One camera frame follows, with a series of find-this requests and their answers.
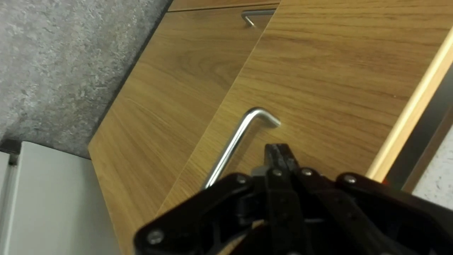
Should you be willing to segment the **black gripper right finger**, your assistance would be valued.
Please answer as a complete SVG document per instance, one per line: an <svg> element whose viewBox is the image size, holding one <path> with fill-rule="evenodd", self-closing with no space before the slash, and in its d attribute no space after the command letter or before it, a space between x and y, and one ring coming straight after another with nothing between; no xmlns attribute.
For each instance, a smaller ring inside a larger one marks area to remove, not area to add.
<svg viewBox="0 0 453 255"><path fill-rule="evenodd" d="M298 159L295 157L292 149L288 144L281 144L281 157L288 170L294 171L299 167Z"/></svg>

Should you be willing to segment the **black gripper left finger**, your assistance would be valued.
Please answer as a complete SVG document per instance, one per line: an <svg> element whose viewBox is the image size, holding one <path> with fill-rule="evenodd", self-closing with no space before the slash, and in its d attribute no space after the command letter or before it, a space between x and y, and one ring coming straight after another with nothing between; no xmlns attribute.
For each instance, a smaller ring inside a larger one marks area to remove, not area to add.
<svg viewBox="0 0 453 255"><path fill-rule="evenodd" d="M281 168L284 166L284 157L278 143L265 146L265 164L270 168Z"/></svg>

